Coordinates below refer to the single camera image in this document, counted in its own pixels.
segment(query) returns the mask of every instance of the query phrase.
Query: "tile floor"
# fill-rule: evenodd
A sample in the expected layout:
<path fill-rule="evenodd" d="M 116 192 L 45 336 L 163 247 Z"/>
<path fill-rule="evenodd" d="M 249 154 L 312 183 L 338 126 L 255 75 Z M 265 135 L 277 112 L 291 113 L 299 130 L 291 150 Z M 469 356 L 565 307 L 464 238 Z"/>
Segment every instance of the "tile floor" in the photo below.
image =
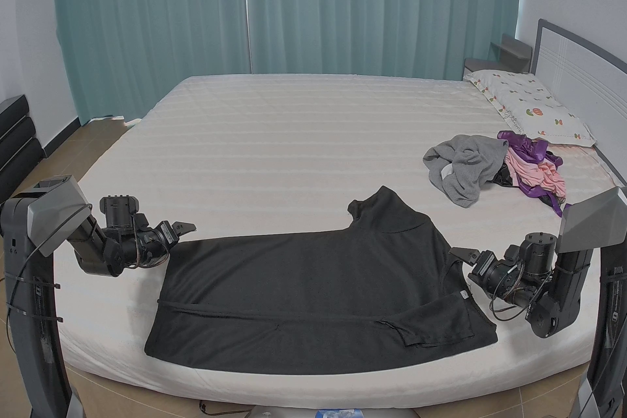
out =
<path fill-rule="evenodd" d="M 51 157 L 42 160 L 19 189 L 57 174 L 70 173 L 81 179 L 124 132 L 124 122 L 114 119 L 93 121 L 81 127 Z M 0 273 L 4 270 L 3 263 L 4 256 L 0 259 Z M 0 287 L 0 303 L 4 302 L 4 287 Z M 542 418 L 545 415 L 565 418 L 584 370 L 585 366 L 579 366 L 521 388 L 415 411 L 421 418 Z M 194 399 L 114 382 L 69 366 L 68 378 L 78 390 L 88 418 L 203 416 Z M 219 402 L 207 402 L 206 406 L 206 410 L 212 413 L 242 410 L 241 414 L 230 415 L 233 418 L 243 418 L 249 409 L 249 406 Z M 25 418 L 29 411 L 18 365 L 0 331 L 0 415 L 3 418 Z"/>

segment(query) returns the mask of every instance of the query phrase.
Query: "gray garment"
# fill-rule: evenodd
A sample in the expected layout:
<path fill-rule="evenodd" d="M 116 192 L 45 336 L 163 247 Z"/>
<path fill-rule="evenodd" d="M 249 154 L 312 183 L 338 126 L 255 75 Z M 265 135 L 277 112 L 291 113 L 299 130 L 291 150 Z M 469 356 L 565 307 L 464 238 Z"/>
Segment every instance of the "gray garment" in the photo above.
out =
<path fill-rule="evenodd" d="M 478 200 L 481 185 L 503 167 L 508 146 L 507 140 L 459 134 L 429 148 L 423 162 L 429 169 L 429 181 L 453 203 L 468 207 Z M 450 163 L 453 171 L 442 179 L 442 168 Z"/>

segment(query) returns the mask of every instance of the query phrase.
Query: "pile of clothes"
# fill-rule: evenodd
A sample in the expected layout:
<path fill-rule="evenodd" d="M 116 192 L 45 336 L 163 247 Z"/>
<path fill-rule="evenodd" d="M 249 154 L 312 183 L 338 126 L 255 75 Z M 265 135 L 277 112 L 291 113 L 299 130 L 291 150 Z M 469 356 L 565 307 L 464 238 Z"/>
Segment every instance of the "pile of clothes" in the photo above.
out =
<path fill-rule="evenodd" d="M 429 180 L 455 204 L 469 207 L 481 186 L 492 182 L 517 187 L 533 199 L 550 205 L 562 216 L 566 183 L 557 168 L 564 163 L 544 140 L 501 131 L 497 139 L 457 135 L 430 148 L 423 157 Z"/>

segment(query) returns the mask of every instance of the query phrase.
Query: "black t-shirt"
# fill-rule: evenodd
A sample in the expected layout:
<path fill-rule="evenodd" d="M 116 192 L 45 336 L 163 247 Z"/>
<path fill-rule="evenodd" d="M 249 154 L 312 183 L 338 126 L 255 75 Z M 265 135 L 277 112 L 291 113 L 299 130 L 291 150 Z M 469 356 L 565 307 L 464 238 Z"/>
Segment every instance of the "black t-shirt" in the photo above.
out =
<path fill-rule="evenodd" d="M 381 187 L 329 232 L 182 242 L 146 354 L 202 369 L 341 374 L 497 341 L 428 216 Z"/>

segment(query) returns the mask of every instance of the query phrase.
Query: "pillow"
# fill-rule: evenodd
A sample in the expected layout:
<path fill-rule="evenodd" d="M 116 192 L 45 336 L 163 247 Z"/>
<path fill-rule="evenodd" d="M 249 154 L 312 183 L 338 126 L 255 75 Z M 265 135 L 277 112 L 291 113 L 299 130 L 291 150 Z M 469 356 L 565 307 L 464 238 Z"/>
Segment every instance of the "pillow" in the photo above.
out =
<path fill-rule="evenodd" d="M 479 89 L 518 134 L 554 145 L 591 147 L 596 142 L 586 125 L 535 75 L 482 69 L 467 74 L 464 80 Z"/>

